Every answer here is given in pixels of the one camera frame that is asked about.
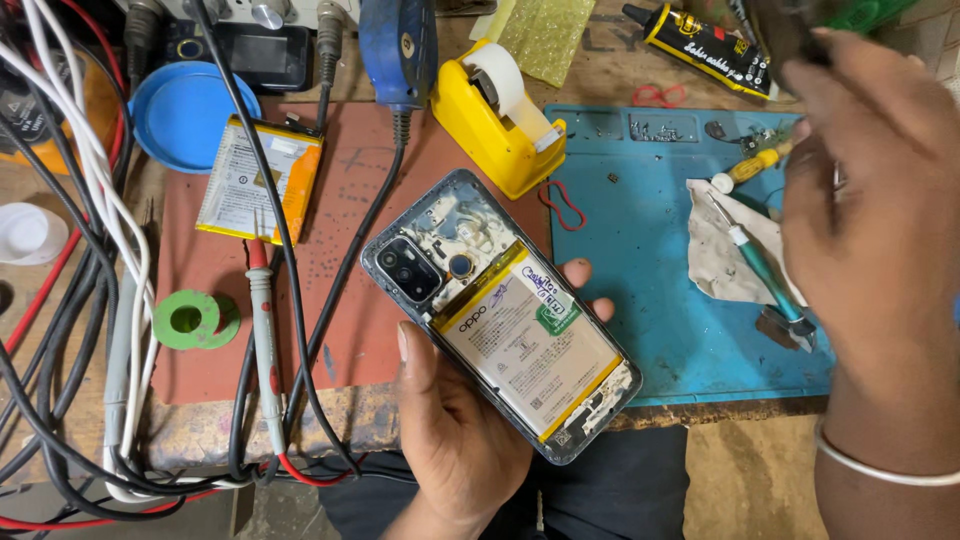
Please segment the black pants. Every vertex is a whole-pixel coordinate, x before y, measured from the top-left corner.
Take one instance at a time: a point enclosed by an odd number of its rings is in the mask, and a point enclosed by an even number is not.
[[[503,540],[683,538],[686,429],[603,432],[572,463],[551,465],[534,454],[527,479],[481,536]],[[343,470],[337,457],[312,469]],[[399,452],[370,454],[365,472],[410,475]],[[410,503],[416,485],[363,478],[322,487],[320,503],[343,540],[373,540]],[[537,531],[537,492],[543,531]]]

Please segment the green screwdriver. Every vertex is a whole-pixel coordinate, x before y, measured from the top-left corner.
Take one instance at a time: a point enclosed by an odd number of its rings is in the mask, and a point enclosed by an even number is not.
[[[750,269],[753,270],[756,276],[766,285],[767,290],[770,291],[770,294],[772,294],[777,301],[777,306],[780,308],[783,316],[790,322],[790,330],[800,337],[814,333],[817,328],[814,327],[810,321],[806,320],[804,309],[793,300],[787,288],[780,284],[780,281],[777,279],[777,274],[773,268],[770,267],[760,248],[747,236],[747,233],[743,230],[743,226],[733,221],[733,217],[730,216],[730,213],[727,212],[726,209],[720,206],[720,203],[713,198],[712,193],[708,192],[707,196],[713,205],[720,210],[720,215],[723,216],[724,221],[727,222],[727,226],[730,227],[728,234],[737,249],[740,250],[740,254],[747,260],[747,265],[750,266]]]

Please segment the green sticker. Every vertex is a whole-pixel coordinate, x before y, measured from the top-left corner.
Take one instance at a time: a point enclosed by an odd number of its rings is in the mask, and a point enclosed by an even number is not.
[[[537,320],[540,321],[540,325],[554,337],[564,333],[566,327],[577,320],[577,316],[579,315],[580,308],[577,307],[576,304],[571,304],[566,315],[562,317],[555,315],[546,305],[540,305],[540,307],[537,308]]]

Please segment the oppo logo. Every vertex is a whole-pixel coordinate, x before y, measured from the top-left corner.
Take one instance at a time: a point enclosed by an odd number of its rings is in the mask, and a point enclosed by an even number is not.
[[[470,317],[468,317],[466,321],[464,321],[464,324],[460,325],[460,331],[467,331],[468,328],[472,327],[474,323],[480,320],[480,315],[486,312],[487,312],[487,307],[480,306],[479,309],[474,311],[473,314],[470,315]]]

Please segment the left hand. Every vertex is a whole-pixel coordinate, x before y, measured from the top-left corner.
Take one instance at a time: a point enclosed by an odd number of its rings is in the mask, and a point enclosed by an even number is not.
[[[592,272],[585,258],[575,258],[560,269],[578,288]],[[604,322],[613,317],[610,299],[599,299],[592,308]],[[420,538],[430,537],[424,530],[427,523],[447,525],[448,538],[478,535],[523,483],[533,448],[420,328],[405,321],[398,332],[400,441],[420,483],[420,492],[405,513],[425,514],[417,520],[408,516],[420,523]],[[395,529],[404,528],[404,521],[401,515],[391,532],[403,536]]]

